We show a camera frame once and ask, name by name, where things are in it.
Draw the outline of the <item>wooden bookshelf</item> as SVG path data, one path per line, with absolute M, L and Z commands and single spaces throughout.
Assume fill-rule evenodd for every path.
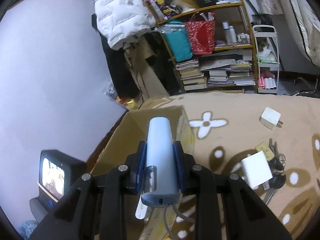
M 244 0 L 145 0 L 184 92 L 255 87 L 257 58 Z

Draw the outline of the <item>brown cardboard box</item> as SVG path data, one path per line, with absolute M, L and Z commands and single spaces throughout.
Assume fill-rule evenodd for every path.
M 180 141 L 185 153 L 192 154 L 195 136 L 189 126 L 183 106 L 141 109 L 127 112 L 115 129 L 111 139 L 101 151 L 91 174 L 99 176 L 124 164 L 128 155 L 137 152 L 140 141 L 148 137 L 149 121 L 157 116 L 169 119 L 172 139 Z M 163 209 L 152 211 L 150 218 L 139 220 L 135 217 L 140 196 L 125 196 L 126 224 L 128 239 L 168 239 L 163 225 Z

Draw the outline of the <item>gold NFC smart card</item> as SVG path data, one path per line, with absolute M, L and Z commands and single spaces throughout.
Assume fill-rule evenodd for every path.
M 263 151 L 265 158 L 267 161 L 271 161 L 275 155 L 271 148 L 268 146 L 266 142 L 260 143 L 258 146 L 255 147 L 257 152 Z

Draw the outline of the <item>snack bag on floor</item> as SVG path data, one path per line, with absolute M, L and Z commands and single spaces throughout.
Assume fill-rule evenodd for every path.
M 128 111 L 133 111 L 139 109 L 138 103 L 134 99 L 124 97 L 119 97 L 114 84 L 111 80 L 107 81 L 107 85 L 103 88 L 102 93 L 108 96 L 111 100 L 121 105 L 121 107 L 127 109 Z

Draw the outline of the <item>stack of books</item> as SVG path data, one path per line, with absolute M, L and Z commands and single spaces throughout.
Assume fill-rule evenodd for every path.
M 254 86 L 252 64 L 236 59 L 193 59 L 176 64 L 186 92 L 214 87 Z

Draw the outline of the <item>white square charger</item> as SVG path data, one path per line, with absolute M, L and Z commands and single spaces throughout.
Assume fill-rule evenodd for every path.
M 245 181 L 254 189 L 272 179 L 273 174 L 263 151 L 259 151 L 240 161 Z
M 277 127 L 281 128 L 283 122 L 280 121 L 281 114 L 270 107 L 266 107 L 261 114 L 259 121 L 266 128 L 274 131 Z

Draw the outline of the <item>white puffer jacket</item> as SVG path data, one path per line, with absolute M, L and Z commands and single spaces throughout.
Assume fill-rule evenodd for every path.
M 143 0 L 95 0 L 97 29 L 113 50 L 136 43 L 155 26 Z

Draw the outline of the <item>black car key bunch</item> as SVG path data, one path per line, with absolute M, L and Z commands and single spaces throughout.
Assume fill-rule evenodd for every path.
M 274 154 L 274 157 L 268 161 L 269 167 L 272 172 L 272 178 L 267 182 L 263 183 L 265 189 L 265 196 L 263 202 L 268 205 L 272 199 L 272 197 L 277 193 L 279 189 L 281 189 L 286 181 L 285 175 L 285 165 L 286 165 L 286 157 L 284 154 L 279 153 L 277 142 L 273 142 L 273 139 L 269 139 L 270 150 Z

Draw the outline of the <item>light blue power bank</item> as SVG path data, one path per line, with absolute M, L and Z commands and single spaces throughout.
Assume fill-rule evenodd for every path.
M 170 121 L 154 117 L 149 122 L 142 203 L 163 208 L 179 200 L 179 187 Z

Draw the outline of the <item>teal bag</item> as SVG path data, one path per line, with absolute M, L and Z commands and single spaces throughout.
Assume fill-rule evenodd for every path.
M 162 26 L 162 31 L 176 62 L 193 57 L 188 32 L 183 22 L 170 21 Z

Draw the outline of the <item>white slim power bank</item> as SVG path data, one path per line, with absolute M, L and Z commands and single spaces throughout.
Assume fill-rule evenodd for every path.
M 138 220 L 144 220 L 146 218 L 148 207 L 142 203 L 142 194 L 140 194 L 137 208 L 135 211 L 135 217 Z

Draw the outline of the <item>beige patterned plush blanket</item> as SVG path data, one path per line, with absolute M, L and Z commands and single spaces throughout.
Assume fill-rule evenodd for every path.
M 240 161 L 262 142 L 277 142 L 286 157 L 284 186 L 268 207 L 293 239 L 319 239 L 319 100 L 303 96 L 189 93 L 149 99 L 142 109 L 183 106 L 195 134 L 197 163 L 217 174 L 243 176 Z M 266 107 L 281 114 L 281 128 L 263 126 Z

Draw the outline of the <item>white rolling cart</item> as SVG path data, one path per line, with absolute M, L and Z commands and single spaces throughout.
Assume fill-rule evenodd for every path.
M 277 95 L 280 72 L 277 31 L 265 24 L 254 25 L 252 30 L 257 52 L 258 93 Z

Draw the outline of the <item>black hanging coat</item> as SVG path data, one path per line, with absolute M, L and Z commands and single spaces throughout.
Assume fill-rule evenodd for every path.
M 122 49 L 113 50 L 109 47 L 107 38 L 104 37 L 97 28 L 96 14 L 91 16 L 91 21 L 92 27 L 100 35 L 108 70 L 119 97 L 136 98 L 140 94 L 140 90 L 138 89 L 131 72 L 126 66 L 124 51 Z

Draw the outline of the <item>red patterned gift bag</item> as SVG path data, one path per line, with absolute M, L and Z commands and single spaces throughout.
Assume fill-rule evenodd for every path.
M 215 47 L 215 13 L 196 12 L 185 22 L 189 42 L 194 55 L 211 54 Z

